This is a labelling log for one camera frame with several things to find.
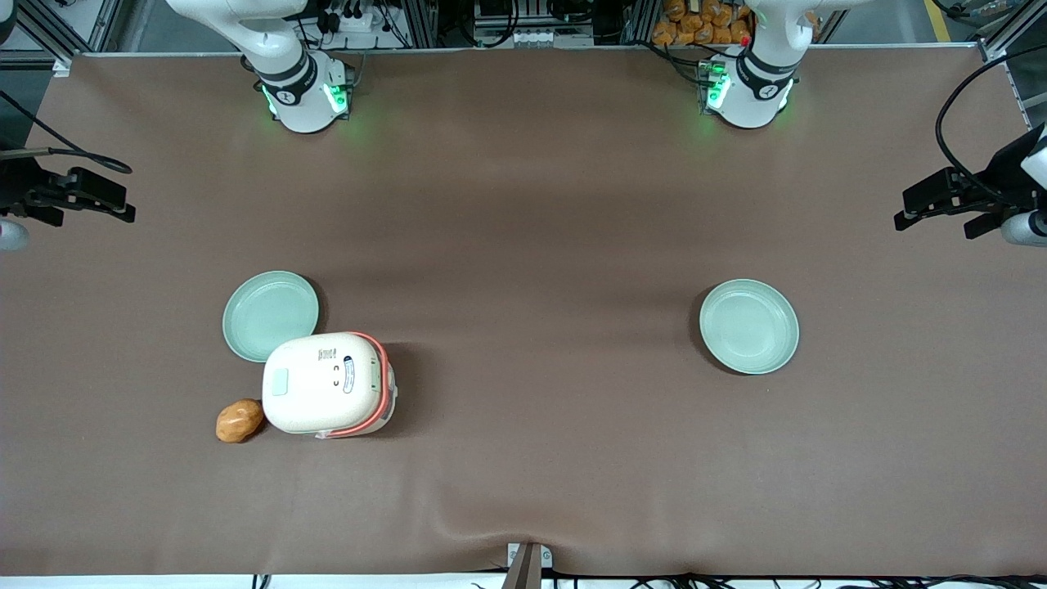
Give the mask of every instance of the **rice cooker lid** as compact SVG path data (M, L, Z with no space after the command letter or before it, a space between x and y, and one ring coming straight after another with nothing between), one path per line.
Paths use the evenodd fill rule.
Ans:
M387 408L387 370L384 348L364 334L292 340L266 361L263 409L285 432L352 435L373 425Z

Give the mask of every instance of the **green led light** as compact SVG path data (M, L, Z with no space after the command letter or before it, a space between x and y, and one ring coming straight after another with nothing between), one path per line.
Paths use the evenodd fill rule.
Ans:
M269 90L265 86L262 86L262 93L265 94L265 100L269 103L269 112L276 116L276 105L272 104L272 96L269 95Z
M324 93L327 94L328 101L331 103L331 108L334 109L335 112L343 112L346 110L344 90L337 86L331 87L325 84Z

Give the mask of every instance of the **light green plate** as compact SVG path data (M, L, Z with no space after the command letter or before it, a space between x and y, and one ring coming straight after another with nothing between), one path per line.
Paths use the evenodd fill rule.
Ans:
M749 278L713 288L698 315L701 339L716 360L744 375L785 366L800 343L800 322L782 293Z
M238 357L265 362L281 344L311 336L319 319L316 291L294 272L263 272L240 285L225 304L222 334Z

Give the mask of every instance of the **black cable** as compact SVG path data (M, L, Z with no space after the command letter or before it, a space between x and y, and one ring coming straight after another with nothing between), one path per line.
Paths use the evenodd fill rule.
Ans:
M934 121L934 137L938 141L938 149L941 150L941 153L942 153L942 155L945 156L945 159L948 159L949 162L953 164L953 167L956 167L956 169L960 174L962 174L964 178L966 178L968 181L971 181L972 184L978 186L980 189L985 190L986 192L988 192L988 194L990 194L990 195L993 195L993 196L995 196L997 198L1002 198L1003 197L1003 195L1000 192L1000 190L990 188L987 184L985 184L985 182L979 180L978 177L973 172L971 172L971 169L968 169L966 165L964 165L963 163L961 163L960 160L959 160L959 158L956 157L956 155L953 154L953 150L949 149L949 145L945 144L945 137L941 134L941 122L945 119L945 113L949 112L949 108L952 107L953 103L956 101L956 97L959 96L960 92L962 92L964 88L966 88L967 86L970 86L971 83L974 82L979 75L981 75L981 74L985 73L986 71L993 69L994 67L996 67L996 66L998 66L998 65L1006 62L1007 60L1010 60L1010 59L1013 59L1013 58L1017 58L1017 56L1020 56L1020 55L1024 55L1025 53L1031 53L1032 51L1039 51L1041 49L1047 49L1047 43L1042 43L1040 45L1034 45L1034 46L1029 47L1027 49L1022 49L1021 51L1017 51L1015 53L1010 53L1009 55L1002 55L1002 56L996 58L995 60L990 60L988 62L985 62L981 67L979 67L978 69L976 69L974 71L974 73L972 73L971 75L967 75L966 77L964 77L963 82L960 82L960 85L957 86L955 90L953 90L953 93L949 95L949 98L945 100L945 104L941 106L941 110L938 111L938 118ZM982 579L982 577L966 576L966 575L957 575L955 577L946 577L946 580L963 580L963 579ZM942 581L938 581L937 583L944 583L944 582L945 582L945 580L942 580ZM994 585L998 585L1000 587L1004 587L1005 589L1018 589L1018 587L1016 585L1009 584L1009 583L1007 583L1005 581L994 582Z
M31 112L29 112L28 110L26 110L25 107L23 107L22 105L18 104L18 100L16 100L15 98L10 97L10 94L8 94L7 92L4 92L3 90L0 90L0 98L3 98L4 100L6 100L7 104L9 104L10 106L15 107L15 110L21 112L23 116L25 116L29 120L34 121L38 127L40 127L44 131L47 131L48 133L50 133L50 135L52 137L54 137L55 139L62 141L63 143L66 144L66 146L69 148L69 150L54 150L54 149L51 149L51 150L49 150L51 153L55 153L55 154L61 153L63 155L76 155L76 156L81 156L81 157L87 157L88 159L90 159L91 161L94 161L98 165L102 165L104 167L108 167L108 168L112 169L113 172L118 172L120 174L130 174L131 173L131 166L128 165L127 163L124 163L119 159L115 159L113 157L108 157L108 156L104 156L104 155L98 155L96 153L91 153L91 152L89 152L87 150L81 149L80 145L77 145L76 143L70 141L69 139L67 139L65 137L63 137L58 131L55 131L54 129L51 129L46 122L44 122L43 120L37 118L36 114L32 114Z
M596 6L595 2L589 2L588 10L582 13L581 15L569 15L565 10L560 10L556 7L560 1L561 0L545 0L545 12L552 15L554 19L569 24L577 24L593 20L593 12Z
M467 43L473 47L490 49L502 45L513 36L513 32L516 30L516 25L519 24L520 21L520 10L519 6L516 5L517 0L507 1L509 2L509 15L506 17L506 30L503 31L502 37L499 37L497 41L491 43L490 45L485 44L483 41L477 41L476 38L466 30L465 23L471 18L469 16L468 7L472 4L472 2L470 0L462 0L462 2L459 3L459 31L462 33L462 37Z
M404 49L410 48L410 44L407 43L407 37L404 36L403 31L400 30L400 26L393 19L393 12L389 10L388 4L385 3L385 0L378 0L375 2L375 5L378 6L378 12L382 14L382 18L385 19L385 22L388 23L393 37L396 37L396 40L403 45Z
M669 51L663 50L662 47L659 47L658 45L651 43L650 41L629 41L629 42L627 42L625 44L626 45L642 45L642 46L647 47L648 49L650 49L655 55L662 58L663 60L668 60L668 61L671 61L671 62L675 62L675 63L678 63L680 65L691 65L691 66L695 66L695 67L698 65L698 61L696 61L696 60L685 60L683 58L677 58L675 55L671 55L671 54L669 54ZM712 51L713 53L716 53L717 55L723 55L726 58L731 58L731 59L738 59L738 58L740 58L744 53L744 50L743 50L741 53L738 53L737 55L732 55L731 53L726 53L726 52L720 51L719 49L717 49L715 47L710 47L708 45L695 45L695 46L696 47L700 47L700 48L703 48L703 49L705 49L707 51Z
M931 0L931 2L935 6L937 6L938 9L940 9L942 13L945 13L945 16L949 18L957 18L957 17L962 18L971 16L971 13L967 13L963 8L959 7L959 4L957 4L956 6L945 6L944 4L941 3L941 0Z
M298 21L298 30L302 31L302 41L305 42L307 47L315 46L318 49L320 42L306 32L306 27L302 24L302 17L297 17L295 20Z
M101 154L97 154L97 153L91 153L89 151L84 151L84 150L81 150L81 149L55 149L55 148L47 148L47 152L50 153L51 155L72 155L72 156L75 156L75 157L86 157L86 158L90 159L91 161L94 161L95 163L97 163L99 165L105 165L106 167L109 167L110 169L112 169L114 172L119 172L120 174L130 174L131 173L131 167L127 163L124 163L119 159L115 159L113 157L109 157L108 155L101 155Z
M676 73L678 73L681 77L683 77L684 80L687 80L688 82L690 82L691 84L694 84L695 86L699 86L700 87L700 86L709 86L710 85L709 83L703 82L703 81L698 80L697 77L694 77L690 73L687 73L687 71L684 70L684 66L681 65L680 63L677 63L676 60L673 58L673 55L671 53L669 53L669 46L668 45L665 45L663 47L663 50L665 50L666 54L669 55L669 63L672 64L672 69L675 69Z

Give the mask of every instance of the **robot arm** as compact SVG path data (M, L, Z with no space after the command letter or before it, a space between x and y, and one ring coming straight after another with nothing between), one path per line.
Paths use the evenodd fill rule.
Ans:
M313 133L349 115L353 73L322 51L310 51L284 21L307 0L168 0L179 15L229 40L262 80L269 110L288 129Z
M179 15L229 40L260 72L280 73L304 51L283 17L306 8L308 0L169 0Z
M1047 186L1047 131L1044 124L996 152L975 174L993 191L975 184L956 167L943 167L903 191L905 209L894 228L905 230L921 219L979 211L963 230L967 239L996 228L1016 245L1047 247L1044 187Z
M753 42L732 58L717 58L726 82L707 97L709 110L745 129L762 127L784 108L793 74L807 52L814 27L806 14L844 9L870 0L747 0L756 15Z

